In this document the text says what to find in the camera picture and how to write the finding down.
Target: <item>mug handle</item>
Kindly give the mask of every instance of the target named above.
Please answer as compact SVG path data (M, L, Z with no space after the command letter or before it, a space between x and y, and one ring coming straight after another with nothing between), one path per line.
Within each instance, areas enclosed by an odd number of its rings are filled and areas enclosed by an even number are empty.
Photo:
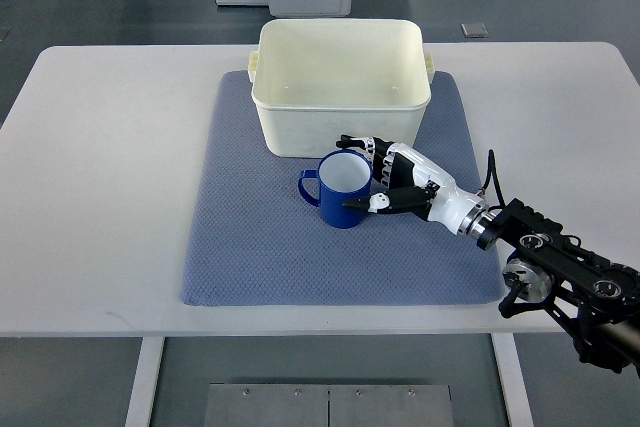
M303 170L300 172L300 178L298 179L298 190L300 191L300 195L304 200L309 202L314 207L318 207L320 205L320 199L316 199L309 192L306 191L304 185L302 185L302 181L304 179L317 179L318 171L317 170Z

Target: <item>metal floor plate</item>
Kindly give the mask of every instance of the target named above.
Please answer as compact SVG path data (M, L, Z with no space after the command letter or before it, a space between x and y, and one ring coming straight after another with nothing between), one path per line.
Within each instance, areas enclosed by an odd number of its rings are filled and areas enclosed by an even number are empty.
M446 385L211 384L205 427L453 427Z

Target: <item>bin handle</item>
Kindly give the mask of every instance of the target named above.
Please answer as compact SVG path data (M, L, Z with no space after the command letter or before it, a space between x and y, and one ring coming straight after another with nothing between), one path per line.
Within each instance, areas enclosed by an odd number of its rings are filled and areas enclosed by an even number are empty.
M256 80L256 70L258 69L258 57L260 57L259 52L257 50L252 51L249 54L249 67L247 67L247 72L249 73L249 80L253 83Z
M427 67L427 78L429 79L429 84L431 84L433 82L433 76L436 73L431 52L424 52L424 64Z

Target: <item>blue mug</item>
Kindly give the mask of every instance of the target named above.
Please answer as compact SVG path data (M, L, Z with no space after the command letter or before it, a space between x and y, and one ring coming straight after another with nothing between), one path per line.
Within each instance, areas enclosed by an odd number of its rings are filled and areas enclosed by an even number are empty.
M363 155L353 150L337 150L324 157L317 170L300 172L298 190L304 200L320 207L320 215L327 224L349 229L362 222L366 212L345 209L342 203L369 195L372 175L371 164ZM317 199L304 188L305 179L318 179Z

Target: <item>cable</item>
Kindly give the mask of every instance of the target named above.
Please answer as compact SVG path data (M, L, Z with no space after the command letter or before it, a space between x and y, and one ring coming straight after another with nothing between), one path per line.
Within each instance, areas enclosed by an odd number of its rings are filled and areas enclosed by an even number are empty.
M489 188L489 184L493 180L493 187L496 191L496 196L498 197L498 205L491 207L489 211L495 209L504 209L507 204L504 201L504 197L502 196L502 189L500 188L500 181L498 180L498 170L496 168L496 156L493 152L493 149L489 149L489 158L487 160L487 177L484 180L484 184L480 188L482 194L484 194Z

